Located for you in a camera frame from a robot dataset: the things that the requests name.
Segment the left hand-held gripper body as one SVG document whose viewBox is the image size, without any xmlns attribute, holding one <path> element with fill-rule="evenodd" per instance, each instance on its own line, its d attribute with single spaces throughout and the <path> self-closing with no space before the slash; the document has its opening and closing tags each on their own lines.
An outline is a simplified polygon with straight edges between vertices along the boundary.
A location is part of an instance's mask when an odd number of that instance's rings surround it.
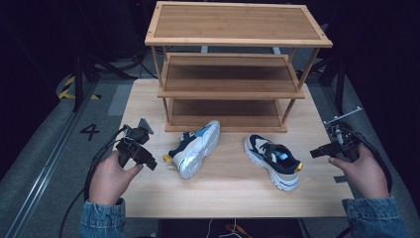
<svg viewBox="0 0 420 238">
<path fill-rule="evenodd" d="M 142 117 L 137 128 L 129 125 L 123 126 L 124 137 L 119 141 L 116 148 L 120 152 L 119 165 L 123 168 L 126 163 L 133 159 L 137 165 L 141 165 L 143 153 L 150 153 L 143 144 L 150 139 L 154 131 L 145 117 Z"/>
</svg>

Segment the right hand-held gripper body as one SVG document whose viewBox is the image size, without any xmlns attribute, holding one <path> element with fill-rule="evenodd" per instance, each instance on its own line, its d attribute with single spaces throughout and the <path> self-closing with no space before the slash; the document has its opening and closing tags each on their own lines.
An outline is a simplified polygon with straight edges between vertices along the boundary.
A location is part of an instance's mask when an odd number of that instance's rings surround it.
<svg viewBox="0 0 420 238">
<path fill-rule="evenodd" d="M 326 145 L 325 152 L 330 157 L 337 157 L 342 154 L 345 158 L 354 162 L 358 157 L 357 145 L 360 143 L 359 139 L 353 132 L 352 127 L 345 121 L 345 118 L 360 112 L 362 108 L 358 106 L 343 115 L 336 115 L 329 121 L 324 121 L 324 127 L 328 134 L 335 138 L 334 142 Z"/>
</svg>

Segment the white and navy sneaker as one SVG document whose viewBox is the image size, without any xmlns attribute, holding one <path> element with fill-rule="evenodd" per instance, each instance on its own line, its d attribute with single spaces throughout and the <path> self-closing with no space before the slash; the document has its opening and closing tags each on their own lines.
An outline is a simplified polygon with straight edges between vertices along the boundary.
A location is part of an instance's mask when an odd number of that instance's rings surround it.
<svg viewBox="0 0 420 238">
<path fill-rule="evenodd" d="M 303 163 L 285 146 L 253 134 L 245 139 L 244 148 L 253 163 L 268 170 L 270 180 L 277 188 L 290 191 L 298 187 L 298 173 L 302 170 Z"/>
<path fill-rule="evenodd" d="M 220 128 L 220 122 L 212 120 L 196 132 L 184 132 L 179 146 L 164 155 L 163 159 L 174 163 L 183 179 L 192 178 L 201 168 L 203 159 L 218 145 Z"/>
</svg>

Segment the wooden three-tier shoe rack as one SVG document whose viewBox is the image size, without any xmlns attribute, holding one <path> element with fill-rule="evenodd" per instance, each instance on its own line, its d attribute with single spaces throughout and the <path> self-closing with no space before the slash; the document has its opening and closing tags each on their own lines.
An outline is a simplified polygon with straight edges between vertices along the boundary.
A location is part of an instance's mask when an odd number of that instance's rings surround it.
<svg viewBox="0 0 420 238">
<path fill-rule="evenodd" d="M 155 54 L 157 96 L 168 132 L 210 120 L 225 132 L 283 132 L 307 76 L 293 54 L 332 47 L 304 5 L 172 2 L 156 4 L 146 46 Z"/>
</svg>

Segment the person's right hand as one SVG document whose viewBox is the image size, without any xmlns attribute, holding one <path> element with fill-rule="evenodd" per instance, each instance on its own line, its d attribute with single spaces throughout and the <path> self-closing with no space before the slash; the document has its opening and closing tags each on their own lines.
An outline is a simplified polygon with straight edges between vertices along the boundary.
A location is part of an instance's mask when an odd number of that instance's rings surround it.
<svg viewBox="0 0 420 238">
<path fill-rule="evenodd" d="M 373 154 L 365 146 L 358 146 L 359 157 L 352 163 L 337 158 L 328 162 L 340 169 L 364 198 L 390 197 L 387 180 Z"/>
</svg>

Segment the person's left hand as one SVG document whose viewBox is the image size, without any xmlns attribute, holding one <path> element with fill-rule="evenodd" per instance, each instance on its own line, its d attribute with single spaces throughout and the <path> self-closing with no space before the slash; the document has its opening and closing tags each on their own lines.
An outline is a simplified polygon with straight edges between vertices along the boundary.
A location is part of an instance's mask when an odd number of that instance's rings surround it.
<svg viewBox="0 0 420 238">
<path fill-rule="evenodd" d="M 106 160 L 98 164 L 89 188 L 88 200 L 91 203 L 116 205 L 130 182 L 143 169 L 142 165 L 134 165 L 124 170 L 119 164 L 119 156 L 118 151 L 113 151 Z"/>
</svg>

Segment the black metal stand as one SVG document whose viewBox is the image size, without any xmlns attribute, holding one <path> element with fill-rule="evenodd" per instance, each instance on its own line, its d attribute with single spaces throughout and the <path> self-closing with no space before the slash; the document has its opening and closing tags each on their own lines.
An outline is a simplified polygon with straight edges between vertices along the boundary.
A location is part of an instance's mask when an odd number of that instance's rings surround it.
<svg viewBox="0 0 420 238">
<path fill-rule="evenodd" d="M 75 76 L 75 102 L 73 112 L 76 112 L 84 101 L 83 95 L 83 77 L 89 82 L 98 82 L 100 80 L 100 71 L 116 74 L 124 79 L 136 79 L 135 76 L 125 73 L 125 69 L 131 69 L 140 64 L 136 60 L 128 65 L 116 67 L 105 59 L 95 56 L 94 54 L 83 52 L 74 57 L 74 76 Z"/>
<path fill-rule="evenodd" d="M 338 57 L 322 59 L 313 64 L 310 71 L 315 72 L 321 68 L 324 68 L 321 76 L 318 79 L 318 82 L 321 86 L 329 86 L 334 79 L 337 80 L 335 90 L 335 106 L 338 112 L 343 114 L 343 95 L 346 71 L 344 60 Z"/>
</svg>

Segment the yellow and black striped tape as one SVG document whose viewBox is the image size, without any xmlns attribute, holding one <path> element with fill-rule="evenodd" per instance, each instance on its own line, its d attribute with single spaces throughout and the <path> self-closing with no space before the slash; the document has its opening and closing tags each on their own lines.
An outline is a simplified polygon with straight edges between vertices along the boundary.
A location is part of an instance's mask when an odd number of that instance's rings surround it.
<svg viewBox="0 0 420 238">
<path fill-rule="evenodd" d="M 76 96 L 74 94 L 70 94 L 68 93 L 70 90 L 70 87 L 72 86 L 72 84 L 75 81 L 75 76 L 71 76 L 69 79 L 66 80 L 61 92 L 58 94 L 58 98 L 63 99 L 75 99 Z M 100 94 L 93 94 L 90 99 L 92 100 L 100 100 L 101 99 L 101 95 Z"/>
</svg>

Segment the orange tool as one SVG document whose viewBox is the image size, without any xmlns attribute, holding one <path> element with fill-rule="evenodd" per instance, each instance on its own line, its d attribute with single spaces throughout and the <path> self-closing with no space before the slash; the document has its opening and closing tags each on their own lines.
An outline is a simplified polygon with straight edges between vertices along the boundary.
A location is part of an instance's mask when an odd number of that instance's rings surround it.
<svg viewBox="0 0 420 238">
<path fill-rule="evenodd" d="M 225 228 L 229 235 L 236 235 L 238 238 L 253 238 L 238 224 L 226 224 Z"/>
</svg>

